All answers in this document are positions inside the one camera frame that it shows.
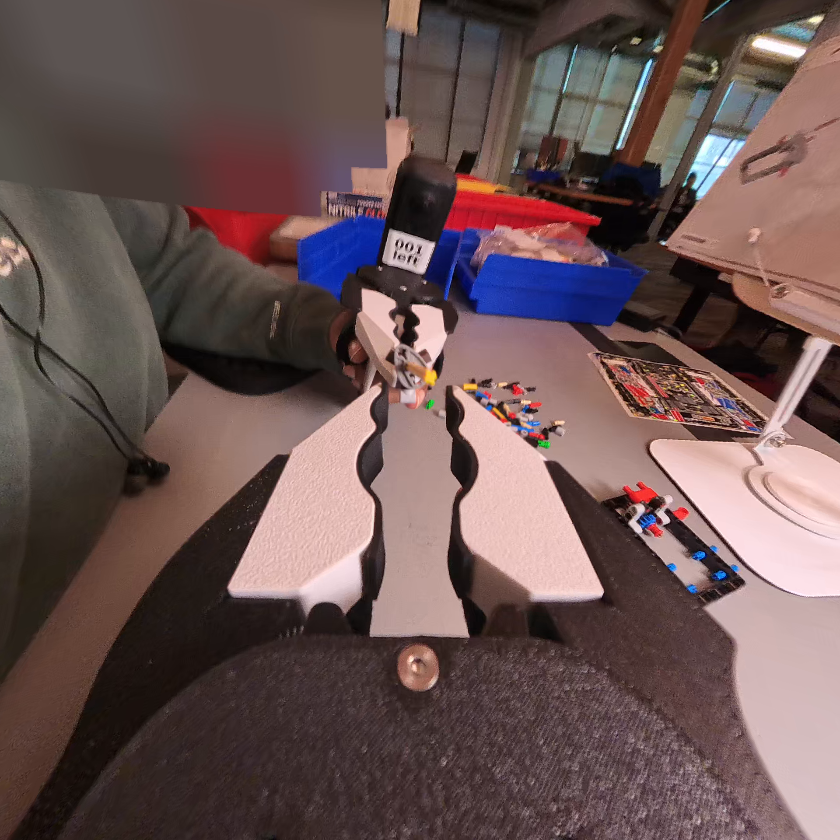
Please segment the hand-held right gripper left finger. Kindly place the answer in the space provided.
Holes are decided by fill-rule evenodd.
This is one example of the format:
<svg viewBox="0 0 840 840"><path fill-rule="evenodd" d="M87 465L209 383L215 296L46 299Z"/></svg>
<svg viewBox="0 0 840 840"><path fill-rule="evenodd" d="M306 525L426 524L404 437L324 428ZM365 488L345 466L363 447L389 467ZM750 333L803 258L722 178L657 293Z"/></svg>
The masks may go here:
<svg viewBox="0 0 840 840"><path fill-rule="evenodd" d="M374 385L290 452L227 593L297 603L303 616L337 606L354 631L371 628L385 570L382 504L387 388Z"/></svg>

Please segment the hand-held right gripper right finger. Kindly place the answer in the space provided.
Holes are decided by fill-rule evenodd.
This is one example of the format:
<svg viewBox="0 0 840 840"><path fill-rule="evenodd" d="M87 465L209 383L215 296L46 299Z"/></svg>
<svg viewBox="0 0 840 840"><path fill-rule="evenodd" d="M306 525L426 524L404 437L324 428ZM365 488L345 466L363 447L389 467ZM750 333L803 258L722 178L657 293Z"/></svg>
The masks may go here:
<svg viewBox="0 0 840 840"><path fill-rule="evenodd" d="M600 601L603 584L553 480L555 463L457 386L446 391L459 483L448 573L470 631L500 607Z"/></svg>

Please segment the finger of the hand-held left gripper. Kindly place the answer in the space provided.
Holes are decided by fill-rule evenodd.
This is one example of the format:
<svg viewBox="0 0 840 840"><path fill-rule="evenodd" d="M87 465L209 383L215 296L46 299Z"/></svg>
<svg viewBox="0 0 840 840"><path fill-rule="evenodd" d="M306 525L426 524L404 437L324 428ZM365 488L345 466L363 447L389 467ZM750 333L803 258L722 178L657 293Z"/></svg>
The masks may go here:
<svg viewBox="0 0 840 840"><path fill-rule="evenodd" d="M369 390L377 378L399 393L405 390L405 386L400 383L396 361L400 342L392 316L395 309L395 301L385 294L373 289L361 289L355 336L366 354L364 391Z"/></svg>
<svg viewBox="0 0 840 840"><path fill-rule="evenodd" d="M408 346L436 368L447 337L455 331L455 307L449 301L414 303L408 309Z"/></svg>

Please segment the instruction booklet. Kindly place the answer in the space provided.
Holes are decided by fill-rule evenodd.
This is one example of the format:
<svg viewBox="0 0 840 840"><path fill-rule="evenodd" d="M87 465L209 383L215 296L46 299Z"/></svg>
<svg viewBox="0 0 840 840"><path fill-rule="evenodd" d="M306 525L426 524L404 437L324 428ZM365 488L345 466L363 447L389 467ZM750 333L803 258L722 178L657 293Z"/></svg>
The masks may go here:
<svg viewBox="0 0 840 840"><path fill-rule="evenodd" d="M763 231L771 300L748 244ZM745 306L838 344L839 38L811 47L789 84L667 247L730 276Z"/></svg>

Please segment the white page holder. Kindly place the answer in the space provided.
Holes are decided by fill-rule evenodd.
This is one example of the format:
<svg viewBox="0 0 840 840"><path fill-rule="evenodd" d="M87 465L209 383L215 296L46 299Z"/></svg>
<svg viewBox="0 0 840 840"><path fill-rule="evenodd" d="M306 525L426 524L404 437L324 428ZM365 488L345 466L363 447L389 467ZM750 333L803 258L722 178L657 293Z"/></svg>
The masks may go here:
<svg viewBox="0 0 840 840"><path fill-rule="evenodd" d="M748 233L748 244L751 248L753 261L764 287L768 290L771 300L781 301L789 294L789 289L784 283L771 282L767 269L765 268L762 253L763 231L759 227L751 227Z"/></svg>

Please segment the person's left forearm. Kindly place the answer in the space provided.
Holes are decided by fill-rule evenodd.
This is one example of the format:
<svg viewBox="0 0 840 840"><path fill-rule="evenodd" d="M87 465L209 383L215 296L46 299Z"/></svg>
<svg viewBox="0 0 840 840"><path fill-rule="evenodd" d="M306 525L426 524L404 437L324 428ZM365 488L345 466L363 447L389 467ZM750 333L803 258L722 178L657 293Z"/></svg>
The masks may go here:
<svg viewBox="0 0 840 840"><path fill-rule="evenodd" d="M335 345L350 313L320 287L283 279L190 228L175 205L102 202L150 304L163 343L341 373Z"/></svg>

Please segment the pile of small lego pieces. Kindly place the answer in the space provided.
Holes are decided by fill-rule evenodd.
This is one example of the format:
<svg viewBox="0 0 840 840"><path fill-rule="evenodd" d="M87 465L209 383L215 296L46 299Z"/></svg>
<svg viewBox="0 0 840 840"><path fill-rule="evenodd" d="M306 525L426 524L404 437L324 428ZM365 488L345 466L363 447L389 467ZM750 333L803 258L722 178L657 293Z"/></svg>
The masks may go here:
<svg viewBox="0 0 840 840"><path fill-rule="evenodd" d="M473 377L461 384L461 390L481 413L510 429L532 448L548 450L552 438L561 438L568 432L565 420L541 418L543 403L533 398L537 390L534 386L517 380Z"/></svg>

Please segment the plastic bag of lego parts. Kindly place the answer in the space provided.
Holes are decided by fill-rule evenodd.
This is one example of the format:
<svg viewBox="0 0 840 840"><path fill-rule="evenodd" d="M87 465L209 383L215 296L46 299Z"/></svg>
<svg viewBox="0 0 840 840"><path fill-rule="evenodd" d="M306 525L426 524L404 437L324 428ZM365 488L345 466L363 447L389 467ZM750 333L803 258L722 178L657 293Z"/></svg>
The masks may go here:
<svg viewBox="0 0 840 840"><path fill-rule="evenodd" d="M478 270L489 256L509 256L556 264L607 267L606 252L592 243L571 223L535 227L496 226L479 234L470 265Z"/></svg>

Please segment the person's left hand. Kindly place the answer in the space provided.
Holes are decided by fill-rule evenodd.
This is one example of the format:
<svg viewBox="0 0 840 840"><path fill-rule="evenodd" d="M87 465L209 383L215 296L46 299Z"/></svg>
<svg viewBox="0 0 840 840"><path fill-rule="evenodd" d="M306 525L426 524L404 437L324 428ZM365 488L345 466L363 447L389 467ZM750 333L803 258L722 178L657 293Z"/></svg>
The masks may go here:
<svg viewBox="0 0 840 840"><path fill-rule="evenodd" d="M356 318L355 311L342 310L330 326L329 341L340 362L343 374L351 379L353 386L359 392L365 392L369 388L368 385L364 384L369 358L356 337ZM403 405L410 409L416 409L425 404L427 399L425 389L416 389L414 396L406 395L407 393L390 390L388 392L388 402L393 405Z"/></svg>

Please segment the printed cardboard box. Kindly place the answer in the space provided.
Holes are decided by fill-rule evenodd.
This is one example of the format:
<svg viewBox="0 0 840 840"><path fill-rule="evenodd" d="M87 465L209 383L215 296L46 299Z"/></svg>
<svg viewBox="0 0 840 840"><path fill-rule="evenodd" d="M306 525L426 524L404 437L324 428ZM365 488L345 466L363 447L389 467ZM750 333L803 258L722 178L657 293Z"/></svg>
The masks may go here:
<svg viewBox="0 0 840 840"><path fill-rule="evenodd" d="M384 219L390 205L390 194L358 192L328 192L320 194L321 211L325 217L339 219L372 217Z"/></svg>

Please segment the blue plastic bin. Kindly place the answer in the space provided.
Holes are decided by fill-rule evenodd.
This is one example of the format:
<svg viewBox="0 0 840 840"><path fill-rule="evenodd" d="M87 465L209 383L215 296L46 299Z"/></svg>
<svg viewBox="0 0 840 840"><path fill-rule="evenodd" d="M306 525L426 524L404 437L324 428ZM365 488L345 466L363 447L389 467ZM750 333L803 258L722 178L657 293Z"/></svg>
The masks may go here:
<svg viewBox="0 0 840 840"><path fill-rule="evenodd" d="M611 252L602 267L490 255L475 268L481 234L476 228L462 233L454 273L478 314L609 327L648 273Z"/></svg>
<svg viewBox="0 0 840 840"><path fill-rule="evenodd" d="M321 287L340 298L345 278L358 268L373 266L379 253L385 221L355 217L339 221L298 242L299 281ZM426 279L449 293L457 265L461 233L446 229L436 247Z"/></svg>

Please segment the red plastic bin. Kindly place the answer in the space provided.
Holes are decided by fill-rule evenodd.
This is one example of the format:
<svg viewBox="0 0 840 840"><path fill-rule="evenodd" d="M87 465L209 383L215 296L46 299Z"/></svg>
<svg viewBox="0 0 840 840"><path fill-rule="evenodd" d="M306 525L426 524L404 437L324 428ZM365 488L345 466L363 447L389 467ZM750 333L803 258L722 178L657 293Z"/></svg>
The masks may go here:
<svg viewBox="0 0 840 840"><path fill-rule="evenodd" d="M271 261L271 235L288 218L286 214L200 206L184 205L183 209L191 228L210 231L225 247L263 266Z"/></svg>
<svg viewBox="0 0 840 840"><path fill-rule="evenodd" d="M446 229L464 232L468 228L493 230L498 226L532 228L568 223L587 236L601 219L569 206L529 196L519 196L494 182L472 175L457 176L457 192Z"/></svg>

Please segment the person's green sweatshirt torso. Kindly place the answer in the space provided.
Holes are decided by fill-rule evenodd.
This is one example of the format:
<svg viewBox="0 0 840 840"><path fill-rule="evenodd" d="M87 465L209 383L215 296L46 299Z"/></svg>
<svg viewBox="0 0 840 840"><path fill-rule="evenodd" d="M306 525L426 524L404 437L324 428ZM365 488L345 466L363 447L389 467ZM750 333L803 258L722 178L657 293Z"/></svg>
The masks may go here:
<svg viewBox="0 0 840 840"><path fill-rule="evenodd" d="M111 518L167 380L102 199L3 181L1 204L5 678Z"/></svg>

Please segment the black lego frame assembly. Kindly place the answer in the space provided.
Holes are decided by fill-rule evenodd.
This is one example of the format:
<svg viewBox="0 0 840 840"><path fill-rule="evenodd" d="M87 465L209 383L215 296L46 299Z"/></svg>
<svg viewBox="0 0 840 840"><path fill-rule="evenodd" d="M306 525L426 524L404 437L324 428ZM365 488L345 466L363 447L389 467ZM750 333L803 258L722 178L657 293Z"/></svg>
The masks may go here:
<svg viewBox="0 0 840 840"><path fill-rule="evenodd" d="M699 565L702 569L700 581L684 586L700 603L717 602L745 585L739 566L725 561L717 546L689 527L686 521L691 511L676 505L671 495L660 494L638 481L633 486L625 485L617 495L603 499L601 505L650 551L669 537L688 560Z"/></svg>

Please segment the wooden post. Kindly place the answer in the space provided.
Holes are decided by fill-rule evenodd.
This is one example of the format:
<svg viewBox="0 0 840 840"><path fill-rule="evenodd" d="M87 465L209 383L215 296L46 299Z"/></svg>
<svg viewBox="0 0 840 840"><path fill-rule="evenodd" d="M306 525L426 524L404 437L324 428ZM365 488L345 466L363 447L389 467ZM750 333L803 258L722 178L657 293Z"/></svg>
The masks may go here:
<svg viewBox="0 0 840 840"><path fill-rule="evenodd" d="M636 167L644 163L707 6L708 1L677 3L635 120L623 147L614 154L615 162Z"/></svg>

